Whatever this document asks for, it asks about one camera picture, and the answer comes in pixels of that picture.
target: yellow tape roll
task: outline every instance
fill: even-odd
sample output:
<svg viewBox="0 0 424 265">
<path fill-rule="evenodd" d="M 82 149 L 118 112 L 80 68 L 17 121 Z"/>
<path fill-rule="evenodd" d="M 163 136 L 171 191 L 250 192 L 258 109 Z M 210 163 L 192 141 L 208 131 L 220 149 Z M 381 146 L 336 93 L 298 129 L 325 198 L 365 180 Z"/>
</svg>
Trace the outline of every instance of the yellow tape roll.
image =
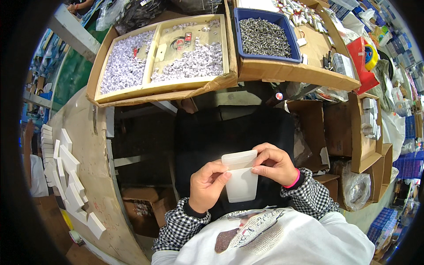
<svg viewBox="0 0 424 265">
<path fill-rule="evenodd" d="M 367 71 L 370 71 L 371 69 L 373 69 L 375 67 L 375 65 L 377 64 L 378 61 L 378 53 L 377 51 L 374 49 L 373 46 L 371 46 L 370 44 L 365 44 L 365 47 L 368 47 L 371 49 L 371 59 L 369 60 L 369 62 L 365 63 L 365 69 Z"/>
</svg>

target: white plastic box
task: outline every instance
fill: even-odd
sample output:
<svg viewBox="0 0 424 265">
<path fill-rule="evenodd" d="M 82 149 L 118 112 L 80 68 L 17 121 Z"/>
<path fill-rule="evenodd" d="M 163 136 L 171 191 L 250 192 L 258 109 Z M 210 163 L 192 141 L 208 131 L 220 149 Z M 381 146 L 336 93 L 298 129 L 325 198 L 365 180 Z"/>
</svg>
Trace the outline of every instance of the white plastic box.
<svg viewBox="0 0 424 265">
<path fill-rule="evenodd" d="M 232 176 L 226 184 L 228 202 L 251 201 L 256 198 L 258 175 L 251 172 L 256 150 L 229 153 L 221 157 L 222 164 L 229 168 Z"/>
</svg>

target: red tape dispenser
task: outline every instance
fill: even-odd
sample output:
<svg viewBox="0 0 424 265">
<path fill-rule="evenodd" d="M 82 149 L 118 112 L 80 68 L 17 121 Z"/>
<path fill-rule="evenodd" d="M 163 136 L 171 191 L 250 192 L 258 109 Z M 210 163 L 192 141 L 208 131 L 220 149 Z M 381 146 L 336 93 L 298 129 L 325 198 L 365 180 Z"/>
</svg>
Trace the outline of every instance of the red tape dispenser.
<svg viewBox="0 0 424 265">
<path fill-rule="evenodd" d="M 367 71 L 365 68 L 365 45 L 367 44 L 368 42 L 363 37 L 359 37 L 346 45 L 358 72 L 359 81 L 361 81 L 361 87 L 354 90 L 358 95 L 380 84 L 374 73 Z"/>
</svg>

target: person's arm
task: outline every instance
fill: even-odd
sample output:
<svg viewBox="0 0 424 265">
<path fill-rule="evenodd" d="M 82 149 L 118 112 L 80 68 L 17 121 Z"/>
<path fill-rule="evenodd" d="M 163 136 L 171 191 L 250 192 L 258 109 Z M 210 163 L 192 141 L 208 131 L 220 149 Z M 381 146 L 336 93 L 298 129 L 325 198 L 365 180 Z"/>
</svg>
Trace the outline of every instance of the person's arm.
<svg viewBox="0 0 424 265">
<path fill-rule="evenodd" d="M 31 139 L 34 134 L 34 124 L 32 120 L 27 123 L 25 128 L 25 136 L 23 140 L 24 149 L 24 169 L 25 169 L 25 180 L 27 181 L 28 189 L 31 188 Z"/>
<path fill-rule="evenodd" d="M 84 9 L 86 7 L 91 7 L 93 5 L 94 0 L 87 0 L 84 3 L 75 4 L 75 5 L 69 5 L 67 7 L 68 11 L 76 11 L 80 9 Z"/>
<path fill-rule="evenodd" d="M 191 176 L 190 198 L 181 199 L 176 209 L 165 213 L 166 225 L 153 241 L 154 251 L 179 251 L 209 223 L 211 216 L 208 210 L 215 205 L 231 177 L 227 170 L 220 161 L 215 161 L 207 163 Z"/>
<path fill-rule="evenodd" d="M 299 212 L 320 220 L 329 212 L 340 212 L 339 204 L 330 198 L 328 189 L 312 178 L 312 171 L 300 168 L 300 178 L 291 188 L 281 187 L 281 197 L 292 198 Z"/>
<path fill-rule="evenodd" d="M 280 183 L 280 195 L 290 196 L 299 212 L 317 220 L 328 212 L 339 212 L 339 204 L 330 198 L 328 189 L 312 178 L 309 169 L 296 169 L 285 151 L 269 143 L 253 149 L 259 155 L 253 162 L 252 172 Z"/>
<path fill-rule="evenodd" d="M 199 214 L 191 209 L 188 198 L 182 198 L 177 208 L 165 214 L 166 225 L 159 230 L 152 249 L 179 251 L 187 241 L 196 235 L 211 220 L 208 212 Z"/>
</svg>

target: person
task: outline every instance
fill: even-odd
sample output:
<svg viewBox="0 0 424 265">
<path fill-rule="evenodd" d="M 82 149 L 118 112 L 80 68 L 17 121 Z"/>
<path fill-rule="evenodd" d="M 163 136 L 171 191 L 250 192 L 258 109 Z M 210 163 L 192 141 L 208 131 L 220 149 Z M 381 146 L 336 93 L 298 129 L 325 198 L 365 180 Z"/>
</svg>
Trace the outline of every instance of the person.
<svg viewBox="0 0 424 265">
<path fill-rule="evenodd" d="M 278 182 L 297 210 L 231 212 L 210 222 L 208 210 L 231 178 L 217 160 L 192 174 L 190 197 L 165 214 L 153 242 L 152 265 L 162 264 L 370 264 L 374 244 L 340 214 L 328 189 L 306 168 L 269 143 L 253 149 L 252 173 Z"/>
<path fill-rule="evenodd" d="M 24 164 L 25 180 L 32 197 L 44 197 L 49 195 L 46 177 L 43 171 L 41 157 L 31 154 L 31 139 L 34 134 L 34 124 L 29 120 L 25 128 L 23 140 L 22 161 Z"/>
<path fill-rule="evenodd" d="M 81 0 L 80 3 L 76 4 L 70 4 L 68 5 L 67 9 L 69 12 L 71 12 L 72 14 L 76 15 L 76 13 L 82 15 L 85 15 L 85 13 L 87 13 L 91 6 L 93 5 L 94 0 Z"/>
</svg>

